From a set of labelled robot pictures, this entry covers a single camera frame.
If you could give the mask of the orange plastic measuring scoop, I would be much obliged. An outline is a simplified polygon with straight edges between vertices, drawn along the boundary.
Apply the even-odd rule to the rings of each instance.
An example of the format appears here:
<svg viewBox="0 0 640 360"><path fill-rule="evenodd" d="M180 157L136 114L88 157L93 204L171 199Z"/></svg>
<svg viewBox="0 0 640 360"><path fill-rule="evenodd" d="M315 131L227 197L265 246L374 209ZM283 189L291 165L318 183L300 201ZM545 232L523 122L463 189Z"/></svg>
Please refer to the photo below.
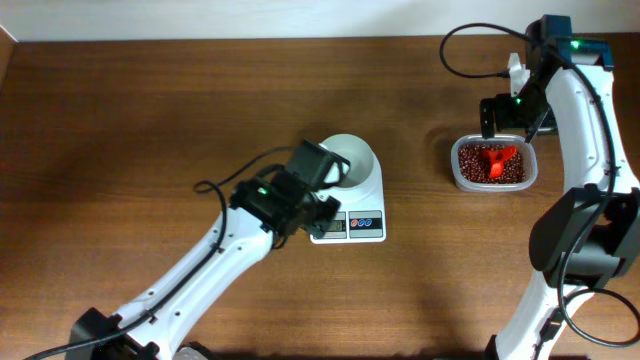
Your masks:
<svg viewBox="0 0 640 360"><path fill-rule="evenodd" d="M507 146L499 150L486 149L483 158L489 163L489 179L496 179L503 175L505 163L518 153L516 146Z"/></svg>

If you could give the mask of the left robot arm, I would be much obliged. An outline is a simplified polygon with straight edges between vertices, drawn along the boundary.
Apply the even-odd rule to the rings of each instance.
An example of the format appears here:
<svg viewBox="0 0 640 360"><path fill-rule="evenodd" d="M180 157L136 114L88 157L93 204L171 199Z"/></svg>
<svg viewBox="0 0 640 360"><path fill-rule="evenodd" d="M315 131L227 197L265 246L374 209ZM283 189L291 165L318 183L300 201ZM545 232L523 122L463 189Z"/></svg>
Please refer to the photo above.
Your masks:
<svg viewBox="0 0 640 360"><path fill-rule="evenodd" d="M303 141L285 164L239 182L205 236L159 281L113 315L87 311L73 326L69 359L209 359L185 341L198 320L246 270L297 230L324 235L340 203L319 191L343 182L350 162Z"/></svg>

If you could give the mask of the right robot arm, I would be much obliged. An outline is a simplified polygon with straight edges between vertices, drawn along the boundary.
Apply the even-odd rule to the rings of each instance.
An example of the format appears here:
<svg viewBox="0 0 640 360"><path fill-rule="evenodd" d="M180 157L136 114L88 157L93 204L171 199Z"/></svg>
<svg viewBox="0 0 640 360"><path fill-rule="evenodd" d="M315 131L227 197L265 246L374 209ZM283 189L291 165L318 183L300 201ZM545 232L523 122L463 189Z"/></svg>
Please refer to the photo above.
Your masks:
<svg viewBox="0 0 640 360"><path fill-rule="evenodd" d="M609 44L574 35L567 16L544 15L520 34L526 61L512 57L503 76L511 90L480 103L481 134L503 129L558 135L562 197L534 224L531 281L508 325L494 335L487 359L546 359L565 328L612 348L639 341L603 340L572 321L576 310L639 256L639 180L631 170L612 99Z"/></svg>

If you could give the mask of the white digital kitchen scale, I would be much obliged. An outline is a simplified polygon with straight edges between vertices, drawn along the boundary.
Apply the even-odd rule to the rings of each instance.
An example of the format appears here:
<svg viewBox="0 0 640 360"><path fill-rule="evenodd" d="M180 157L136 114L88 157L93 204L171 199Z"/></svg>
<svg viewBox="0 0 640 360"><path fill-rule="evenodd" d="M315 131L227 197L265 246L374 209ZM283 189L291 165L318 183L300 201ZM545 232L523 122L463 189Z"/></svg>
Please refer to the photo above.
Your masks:
<svg viewBox="0 0 640 360"><path fill-rule="evenodd" d="M341 206L329 231L322 238L310 237L314 244L375 243L386 239L383 179L375 154L373 182L368 187L332 187L317 195L321 200L332 196Z"/></svg>

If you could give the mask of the white round bowl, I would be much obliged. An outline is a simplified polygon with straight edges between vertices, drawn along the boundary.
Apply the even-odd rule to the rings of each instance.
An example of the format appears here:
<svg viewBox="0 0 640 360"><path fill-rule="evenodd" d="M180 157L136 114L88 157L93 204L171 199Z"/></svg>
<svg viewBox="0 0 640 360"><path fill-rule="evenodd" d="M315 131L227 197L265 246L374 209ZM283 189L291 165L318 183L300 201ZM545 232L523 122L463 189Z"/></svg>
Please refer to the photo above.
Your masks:
<svg viewBox="0 0 640 360"><path fill-rule="evenodd" d="M351 134L337 134L323 140L321 145L350 163L339 188L365 188L373 182L374 153L363 139Z"/></svg>

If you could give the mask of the clear plastic container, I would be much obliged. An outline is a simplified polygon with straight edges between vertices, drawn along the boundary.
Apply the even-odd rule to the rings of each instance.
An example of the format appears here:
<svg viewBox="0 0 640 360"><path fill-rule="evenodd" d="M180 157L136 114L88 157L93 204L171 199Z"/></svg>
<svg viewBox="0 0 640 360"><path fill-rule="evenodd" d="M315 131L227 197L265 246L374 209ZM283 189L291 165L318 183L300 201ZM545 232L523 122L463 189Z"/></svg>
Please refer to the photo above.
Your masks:
<svg viewBox="0 0 640 360"><path fill-rule="evenodd" d="M517 135L463 136L451 149L457 187L468 192L513 192L530 187L538 176L534 148Z"/></svg>

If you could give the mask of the red beans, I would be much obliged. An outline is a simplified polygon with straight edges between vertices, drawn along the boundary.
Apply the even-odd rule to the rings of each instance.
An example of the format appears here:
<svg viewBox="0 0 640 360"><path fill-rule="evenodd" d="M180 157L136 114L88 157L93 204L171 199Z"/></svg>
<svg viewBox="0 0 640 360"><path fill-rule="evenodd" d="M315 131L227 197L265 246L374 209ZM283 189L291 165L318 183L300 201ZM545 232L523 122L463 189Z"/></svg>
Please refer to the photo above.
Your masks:
<svg viewBox="0 0 640 360"><path fill-rule="evenodd" d="M521 152L505 163L502 176L489 179L489 163L483 158L482 152L486 149L499 150L507 146L468 144L458 150L458 163L461 175L472 183L481 184L517 184L526 179L524 159Z"/></svg>

